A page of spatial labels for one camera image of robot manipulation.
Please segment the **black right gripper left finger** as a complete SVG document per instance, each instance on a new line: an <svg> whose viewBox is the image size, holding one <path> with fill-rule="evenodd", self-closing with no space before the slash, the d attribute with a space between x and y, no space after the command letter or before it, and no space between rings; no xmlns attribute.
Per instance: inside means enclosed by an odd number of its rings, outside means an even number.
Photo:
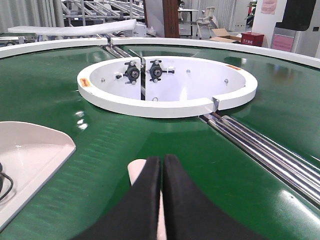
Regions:
<svg viewBox="0 0 320 240"><path fill-rule="evenodd" d="M117 205L73 239L157 239L160 190L161 159L148 157L138 178Z"/></svg>

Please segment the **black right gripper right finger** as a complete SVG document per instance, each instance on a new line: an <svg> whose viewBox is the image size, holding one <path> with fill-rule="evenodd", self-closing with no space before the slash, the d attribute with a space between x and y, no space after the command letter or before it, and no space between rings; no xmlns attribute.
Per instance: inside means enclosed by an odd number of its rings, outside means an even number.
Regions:
<svg viewBox="0 0 320 240"><path fill-rule="evenodd" d="M169 240L263 239L210 201L173 154L164 157L162 194Z"/></svg>

